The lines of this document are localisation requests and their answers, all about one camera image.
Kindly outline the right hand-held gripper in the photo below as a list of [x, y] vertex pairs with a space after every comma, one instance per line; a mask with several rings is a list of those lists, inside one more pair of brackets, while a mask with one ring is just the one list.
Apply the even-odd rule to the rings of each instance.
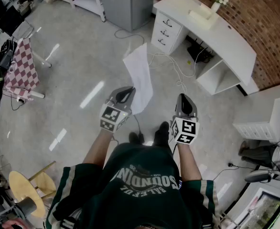
[[[197, 107], [185, 94], [179, 94], [175, 112], [186, 115], [197, 115]], [[196, 116], [174, 116], [171, 122], [173, 139], [177, 143], [190, 145], [198, 136], [200, 123]]]

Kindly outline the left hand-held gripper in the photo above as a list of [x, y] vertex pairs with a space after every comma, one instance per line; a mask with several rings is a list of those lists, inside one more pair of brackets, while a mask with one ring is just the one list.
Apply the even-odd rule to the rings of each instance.
[[131, 104], [136, 93], [133, 86], [125, 86], [114, 90], [100, 111], [100, 127], [112, 133], [118, 131], [131, 115]]

